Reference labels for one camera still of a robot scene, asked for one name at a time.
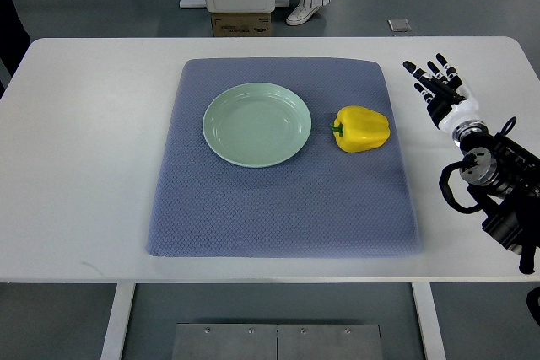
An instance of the pepper stem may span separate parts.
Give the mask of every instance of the pepper stem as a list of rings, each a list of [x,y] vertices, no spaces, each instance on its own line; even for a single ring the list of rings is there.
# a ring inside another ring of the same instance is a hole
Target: pepper stem
[[[337,132],[340,137],[343,136],[343,123],[340,122],[339,126],[330,126],[332,128],[332,131]]]

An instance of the metal panel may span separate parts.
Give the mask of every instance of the metal panel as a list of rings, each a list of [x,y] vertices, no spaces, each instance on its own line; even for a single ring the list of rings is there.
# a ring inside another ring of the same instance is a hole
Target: metal panel
[[[382,360],[378,325],[280,325],[279,360]]]
[[[276,325],[178,324],[172,360],[276,360]]]
[[[178,324],[172,360],[382,360],[378,325]]]

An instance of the plate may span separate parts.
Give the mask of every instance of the plate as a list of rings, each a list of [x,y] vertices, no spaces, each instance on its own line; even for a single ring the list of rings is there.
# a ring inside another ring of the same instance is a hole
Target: plate
[[[294,156],[311,131],[304,101],[271,83],[245,83],[224,91],[206,109],[202,133],[221,158],[264,168]]]

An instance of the textured cloth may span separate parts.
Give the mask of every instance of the textured cloth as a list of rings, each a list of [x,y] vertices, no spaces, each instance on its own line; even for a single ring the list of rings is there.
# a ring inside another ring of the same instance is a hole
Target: textured cloth
[[[310,110],[305,146],[281,164],[244,168],[216,155],[203,136],[212,100],[242,83],[295,92]],[[338,148],[330,125],[362,105],[391,123],[381,147]],[[189,61],[182,72],[147,250],[163,256],[392,257],[420,249],[392,108],[381,68],[335,58]]]

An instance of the white sneaker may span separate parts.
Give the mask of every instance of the white sneaker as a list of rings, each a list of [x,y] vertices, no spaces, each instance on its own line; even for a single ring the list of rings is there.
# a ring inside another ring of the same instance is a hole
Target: white sneaker
[[[299,4],[296,6],[293,13],[291,13],[290,16],[288,16],[288,18],[285,20],[285,23],[288,25],[301,25],[309,20],[311,16],[320,8],[321,6],[317,6],[316,8],[305,8]]]

